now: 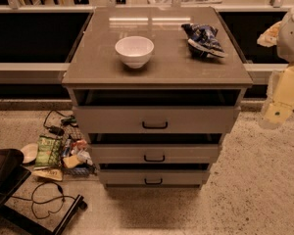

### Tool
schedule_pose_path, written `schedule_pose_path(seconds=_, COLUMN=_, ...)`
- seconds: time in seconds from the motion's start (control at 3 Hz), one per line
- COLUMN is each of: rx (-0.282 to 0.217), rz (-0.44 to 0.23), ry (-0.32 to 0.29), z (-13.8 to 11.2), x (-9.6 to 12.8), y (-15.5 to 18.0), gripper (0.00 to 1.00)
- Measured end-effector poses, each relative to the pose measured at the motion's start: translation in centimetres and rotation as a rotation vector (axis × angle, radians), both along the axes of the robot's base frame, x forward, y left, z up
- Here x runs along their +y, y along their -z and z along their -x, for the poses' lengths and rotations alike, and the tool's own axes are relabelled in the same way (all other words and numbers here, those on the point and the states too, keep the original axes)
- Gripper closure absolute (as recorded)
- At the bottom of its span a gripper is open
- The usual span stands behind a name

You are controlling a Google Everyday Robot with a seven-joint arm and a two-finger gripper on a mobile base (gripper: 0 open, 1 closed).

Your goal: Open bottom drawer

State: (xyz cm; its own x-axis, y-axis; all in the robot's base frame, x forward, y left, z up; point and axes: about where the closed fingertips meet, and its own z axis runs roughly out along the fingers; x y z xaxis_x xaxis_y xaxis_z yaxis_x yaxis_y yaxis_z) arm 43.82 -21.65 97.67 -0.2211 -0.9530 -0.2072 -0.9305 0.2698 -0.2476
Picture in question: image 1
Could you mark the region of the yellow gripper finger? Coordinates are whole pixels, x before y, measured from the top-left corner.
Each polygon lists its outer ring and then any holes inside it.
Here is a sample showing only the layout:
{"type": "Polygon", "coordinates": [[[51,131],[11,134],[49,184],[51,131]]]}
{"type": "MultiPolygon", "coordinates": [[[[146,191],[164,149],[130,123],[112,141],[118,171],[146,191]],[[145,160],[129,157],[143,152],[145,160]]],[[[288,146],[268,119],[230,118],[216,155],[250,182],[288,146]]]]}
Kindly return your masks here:
{"type": "Polygon", "coordinates": [[[280,29],[280,22],[273,24],[257,39],[257,43],[264,47],[272,47],[277,42],[277,36],[280,29]]]}

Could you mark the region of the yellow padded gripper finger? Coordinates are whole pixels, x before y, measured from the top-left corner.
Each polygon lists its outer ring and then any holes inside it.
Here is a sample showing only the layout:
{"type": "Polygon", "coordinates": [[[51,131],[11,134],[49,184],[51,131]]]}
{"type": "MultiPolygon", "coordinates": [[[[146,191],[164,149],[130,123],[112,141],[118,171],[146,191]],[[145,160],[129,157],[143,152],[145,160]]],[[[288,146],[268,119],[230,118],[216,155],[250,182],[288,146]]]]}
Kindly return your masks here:
{"type": "Polygon", "coordinates": [[[294,111],[294,64],[283,71],[274,70],[269,78],[259,125],[264,129],[276,129],[283,125],[294,111]]]}

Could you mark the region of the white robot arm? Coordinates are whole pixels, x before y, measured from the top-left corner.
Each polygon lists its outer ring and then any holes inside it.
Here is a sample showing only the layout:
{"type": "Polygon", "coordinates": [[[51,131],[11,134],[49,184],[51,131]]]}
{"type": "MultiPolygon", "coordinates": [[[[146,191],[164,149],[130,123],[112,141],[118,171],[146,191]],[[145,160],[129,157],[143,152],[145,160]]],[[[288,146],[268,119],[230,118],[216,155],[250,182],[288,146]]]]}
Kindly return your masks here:
{"type": "Polygon", "coordinates": [[[273,24],[257,39],[264,47],[276,46],[277,56],[288,63],[283,71],[273,71],[269,78],[259,125],[276,129],[283,125],[294,111],[294,6],[283,19],[273,24]]]}

